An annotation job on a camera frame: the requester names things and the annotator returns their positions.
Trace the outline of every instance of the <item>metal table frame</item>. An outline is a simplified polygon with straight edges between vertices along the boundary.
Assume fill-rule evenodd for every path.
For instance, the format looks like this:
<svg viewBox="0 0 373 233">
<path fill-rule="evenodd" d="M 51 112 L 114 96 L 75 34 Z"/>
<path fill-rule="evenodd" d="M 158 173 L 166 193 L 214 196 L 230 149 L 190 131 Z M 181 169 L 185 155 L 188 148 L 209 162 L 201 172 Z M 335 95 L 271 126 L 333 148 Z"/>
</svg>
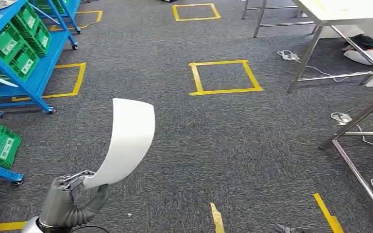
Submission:
<svg viewBox="0 0 373 233">
<path fill-rule="evenodd" d="M 244 7 L 244 12 L 242 13 L 242 19 L 245 19 L 247 11 L 248 10 L 261 10 L 259 16 L 258 16 L 258 21 L 256 22 L 256 27 L 255 27 L 255 32 L 254 32 L 254 38 L 257 38 L 259 29 L 263 27 L 281 27 L 281 26 L 292 26 L 292 25 L 307 25 L 307 24 L 314 24 L 313 21 L 308 21 L 308 22 L 295 22 L 295 23 L 275 23 L 275 24 L 261 24 L 262 19 L 264 18 L 264 13 L 266 9 L 288 9 L 288 8 L 298 8 L 298 6 L 267 6 L 268 0 L 262 0 L 262 6 L 261 7 L 248 7 L 248 2 L 247 0 L 245 2 L 245 7 Z M 298 13 L 295 17 L 299 17 L 301 15 L 301 10 L 298 10 Z"/>
<path fill-rule="evenodd" d="M 278 27 L 278 26 L 292 26 L 292 25 L 305 25 L 305 24 L 316 24 L 312 34 L 314 37 L 312 38 L 305 54 L 302 57 L 301 64 L 298 66 L 296 71 L 296 75 L 292 80 L 291 84 L 288 87 L 287 92 L 291 93 L 295 88 L 297 88 L 298 82 L 306 82 L 306 81 L 315 81 L 315 80 L 324 80 L 324 79 L 334 79 L 334 78 L 346 78 L 346 77 L 358 77 L 358 76 L 366 76 L 361 81 L 360 85 L 367 84 L 373 78 L 373 70 L 366 71 L 366 72 L 357 72 L 357 73 L 350 73 L 350 74 L 341 74 L 341 75 L 331 75 L 331 76 L 324 76 L 324 77 L 314 77 L 314 78 L 301 78 L 302 73 L 304 72 L 305 66 L 308 63 L 309 59 L 311 58 L 312 52 L 314 51 L 318 40 L 320 39 L 320 35 L 322 30 L 325 26 L 329 26 L 333 29 L 337 34 L 339 34 L 342 38 L 344 38 L 351 46 L 353 46 L 366 60 L 368 60 L 373 65 L 373 58 L 370 57 L 365 53 L 363 49 L 361 49 L 356 43 L 354 43 L 351 39 L 347 38 L 344 34 L 342 34 L 331 22 L 296 22 L 296 23 L 281 23 L 281 24 L 261 24 L 262 19 L 264 17 L 264 13 L 266 9 L 278 9 L 278 8 L 293 8 L 293 7 L 267 7 L 268 0 L 262 1 L 261 7 L 252 7 L 248 8 L 248 0 L 245 3 L 245 9 L 243 18 L 245 17 L 247 10 L 261 10 L 261 13 L 258 17 L 257 25 L 255 28 L 254 38 L 258 36 L 259 29 L 261 27 Z"/>
<path fill-rule="evenodd" d="M 360 113 L 358 113 L 348 124 L 340 128 L 334 135 L 332 135 L 330 138 L 326 139 L 322 144 L 320 144 L 320 149 L 326 149 L 330 144 L 333 144 L 337 151 L 340 153 L 340 155 L 343 157 L 345 162 L 350 167 L 351 171 L 354 173 L 358 181 L 361 183 L 361 185 L 364 187 L 367 194 L 370 196 L 371 200 L 373 201 L 373 192 L 368 183 L 364 180 L 361 173 L 358 171 L 358 169 L 355 167 L 354 163 L 351 161 L 351 159 L 348 157 L 347 153 L 345 153 L 344 149 L 341 147 L 339 142 L 337 141 L 338 138 L 341 136 L 353 136 L 353 135 L 359 135 L 362 136 L 361 133 L 347 133 L 352 127 L 354 127 L 356 124 L 358 124 L 360 121 L 365 119 L 369 114 L 373 112 L 373 104 L 366 107 L 364 110 L 362 110 Z"/>
</svg>

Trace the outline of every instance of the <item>yellow tape square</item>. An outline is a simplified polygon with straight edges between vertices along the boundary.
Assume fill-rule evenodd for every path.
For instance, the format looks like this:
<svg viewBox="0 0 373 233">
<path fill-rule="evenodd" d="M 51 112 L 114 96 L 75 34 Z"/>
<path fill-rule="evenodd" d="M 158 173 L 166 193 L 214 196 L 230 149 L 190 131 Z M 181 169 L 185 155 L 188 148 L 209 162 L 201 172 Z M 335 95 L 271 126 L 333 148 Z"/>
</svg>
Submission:
<svg viewBox="0 0 373 233">
<path fill-rule="evenodd" d="M 201 78 L 197 69 L 197 66 L 208 66 L 208 65 L 224 65 L 224 64 L 239 64 L 241 63 L 245 69 L 245 72 L 250 79 L 253 88 L 243 88 L 243 89 L 229 89 L 229 90 L 213 90 L 204 91 L 201 83 Z M 191 66 L 192 74 L 194 76 L 195 86 L 197 88 L 196 92 L 191 92 L 192 96 L 203 96 L 211 94 L 229 94 L 229 93 L 239 93 L 239 92 L 252 92 L 252 91 L 263 91 L 264 89 L 259 85 L 255 79 L 255 75 L 252 73 L 251 68 L 248 65 L 247 60 L 235 60 L 235 61 L 218 61 L 218 62 L 200 62 L 200 63 L 189 63 Z"/>
<path fill-rule="evenodd" d="M 58 65 L 55 66 L 56 68 L 68 68 L 68 67 L 79 67 L 78 77 L 76 78 L 75 85 L 71 93 L 64 93 L 64 94 L 53 94 L 53 95 L 45 95 L 42 98 L 55 98 L 55 97 L 67 97 L 67 96 L 76 96 L 79 93 L 79 89 L 82 85 L 82 79 L 84 78 L 85 69 L 86 69 L 86 62 L 84 63 L 75 63 L 75 64 L 67 64 L 67 65 Z M 12 97 L 12 101 L 24 101 L 30 100 L 29 97 Z"/>
<path fill-rule="evenodd" d="M 76 14 L 92 14 L 92 13 L 97 13 L 98 16 L 97 16 L 97 19 L 95 22 L 92 22 L 90 24 L 87 24 L 87 25 L 84 25 L 84 26 L 78 26 L 78 28 L 82 29 L 82 28 L 86 28 L 92 24 L 95 24 L 95 23 L 99 23 L 102 19 L 102 15 L 103 15 L 103 11 L 80 11 L 80 12 L 77 12 Z M 49 31 L 53 32 L 53 31 L 62 31 L 62 28 L 58 28 L 57 25 L 51 25 L 51 27 L 49 28 Z"/>
<path fill-rule="evenodd" d="M 214 17 L 207 17 L 207 18 L 179 18 L 177 7 L 186 7 L 186 6 L 210 6 L 212 11 L 214 12 Z M 195 20 L 210 20 L 210 19 L 219 19 L 221 18 L 220 14 L 218 13 L 215 5 L 213 3 L 201 3 L 201 4 L 187 4 L 187 5 L 172 5 L 172 11 L 174 14 L 175 21 L 195 21 Z"/>
</svg>

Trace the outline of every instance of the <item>black cable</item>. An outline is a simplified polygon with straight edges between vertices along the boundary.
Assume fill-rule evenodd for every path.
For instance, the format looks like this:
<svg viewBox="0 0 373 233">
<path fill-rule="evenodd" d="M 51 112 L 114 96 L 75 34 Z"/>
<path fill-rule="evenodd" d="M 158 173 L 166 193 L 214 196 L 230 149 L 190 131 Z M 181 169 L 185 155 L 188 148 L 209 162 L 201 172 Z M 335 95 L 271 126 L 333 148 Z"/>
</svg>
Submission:
<svg viewBox="0 0 373 233">
<path fill-rule="evenodd" d="M 71 231 L 71 233 L 72 233 L 72 232 L 75 232 L 75 231 L 77 231 L 77 230 L 79 230 L 79 229 L 82 229 L 82 228 L 89 228 L 89 227 L 98 228 L 98 229 L 103 230 L 103 231 L 106 232 L 106 233 L 109 233 L 109 231 L 107 231 L 105 228 L 103 228 L 103 227 L 99 227 L 99 226 L 95 226 L 95 225 L 86 225 L 86 226 L 77 227 L 77 228 L 73 229 L 73 230 Z"/>
</svg>

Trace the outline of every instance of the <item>gray carpet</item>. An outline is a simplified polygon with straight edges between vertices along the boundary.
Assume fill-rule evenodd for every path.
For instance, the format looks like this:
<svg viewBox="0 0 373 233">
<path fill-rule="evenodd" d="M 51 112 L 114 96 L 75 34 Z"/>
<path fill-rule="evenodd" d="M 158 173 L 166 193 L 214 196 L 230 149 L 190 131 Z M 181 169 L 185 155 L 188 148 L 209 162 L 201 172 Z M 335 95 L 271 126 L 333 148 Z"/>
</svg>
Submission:
<svg viewBox="0 0 373 233">
<path fill-rule="evenodd" d="M 111 99 L 118 97 L 153 104 L 156 133 L 147 156 L 111 186 L 111 199 L 92 223 L 117 233 L 214 232 L 213 202 L 228 233 L 272 232 L 277 223 L 327 233 L 329 225 L 312 196 L 319 192 L 345 232 L 373 232 L 373 204 L 363 188 L 334 149 L 317 149 L 338 127 L 330 113 L 356 114 L 373 101 L 373 88 L 349 79 L 305 83 L 286 94 L 297 63 L 276 52 L 302 55 L 312 26 L 262 29 L 253 39 L 256 11 L 243 21 L 243 2 L 214 3 L 221 19 L 189 22 L 175 22 L 171 4 L 159 0 L 81 6 L 104 14 L 99 24 L 75 36 L 79 49 L 68 45 L 58 62 L 87 62 L 79 95 L 47 100 L 58 110 L 53 115 L 36 107 L 16 108 L 0 120 L 24 138 L 13 170 L 26 177 L 18 188 L 0 180 L 0 223 L 38 215 L 53 177 L 99 167 L 110 139 Z M 288 20 L 294 12 L 269 11 L 265 20 Z M 183 9 L 180 16 L 207 13 L 206 7 Z M 320 41 L 310 65 L 331 74 L 368 69 L 343 58 L 342 44 Z M 265 91 L 189 95 L 196 89 L 188 63 L 241 59 L 249 61 Z M 237 65 L 199 71 L 206 90 L 249 85 Z M 68 91 L 70 72 L 55 72 L 46 93 Z M 373 117 L 362 127 L 373 130 Z M 372 178 L 373 148 L 355 137 L 341 142 L 365 178 Z M 91 195 L 80 194 L 79 202 Z"/>
</svg>

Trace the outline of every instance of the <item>caster wheel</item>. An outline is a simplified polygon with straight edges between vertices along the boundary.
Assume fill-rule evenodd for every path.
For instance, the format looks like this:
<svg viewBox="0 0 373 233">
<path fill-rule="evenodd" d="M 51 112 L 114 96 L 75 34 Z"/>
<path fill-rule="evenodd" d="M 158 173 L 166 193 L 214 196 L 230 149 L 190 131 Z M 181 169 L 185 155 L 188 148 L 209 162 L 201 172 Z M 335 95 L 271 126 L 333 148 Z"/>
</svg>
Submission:
<svg viewBox="0 0 373 233">
<path fill-rule="evenodd" d="M 56 113 L 56 109 L 54 108 L 51 108 L 51 110 L 47 111 L 46 114 L 53 114 L 53 113 Z"/>
<path fill-rule="evenodd" d="M 23 180 L 21 180 L 21 181 L 14 181 L 14 182 L 11 182 L 11 183 L 12 183 L 13 186 L 18 187 L 21 184 L 23 184 Z"/>
</svg>

